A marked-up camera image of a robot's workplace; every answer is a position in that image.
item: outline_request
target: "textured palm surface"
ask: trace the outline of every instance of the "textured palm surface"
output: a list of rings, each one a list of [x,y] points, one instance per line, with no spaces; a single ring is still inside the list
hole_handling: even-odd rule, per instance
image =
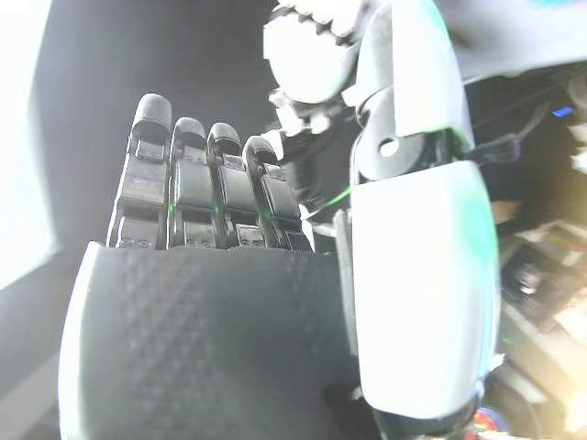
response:
[[[81,371],[60,396],[65,431],[82,428],[73,438],[340,438],[323,392],[357,368],[335,258],[96,244],[85,258],[94,269],[61,350],[80,349],[61,359],[61,380]]]

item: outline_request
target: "round joint hole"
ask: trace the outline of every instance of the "round joint hole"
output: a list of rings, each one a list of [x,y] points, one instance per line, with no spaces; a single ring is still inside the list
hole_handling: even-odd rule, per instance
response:
[[[400,148],[400,141],[398,139],[385,139],[379,144],[379,154],[384,158],[390,158]]]

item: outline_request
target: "bright white light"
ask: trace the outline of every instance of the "bright white light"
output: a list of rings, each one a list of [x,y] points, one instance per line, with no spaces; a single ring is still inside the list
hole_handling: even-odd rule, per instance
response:
[[[50,0],[0,3],[0,289],[56,249],[31,84]]]

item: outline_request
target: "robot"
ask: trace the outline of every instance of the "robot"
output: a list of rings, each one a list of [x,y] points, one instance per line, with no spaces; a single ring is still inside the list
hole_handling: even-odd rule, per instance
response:
[[[275,8],[280,126],[244,147],[141,99],[64,328],[62,438],[447,436],[475,413],[500,311],[478,164],[515,148],[475,145],[431,0],[348,3]],[[298,165],[349,108],[349,185],[328,201]]]

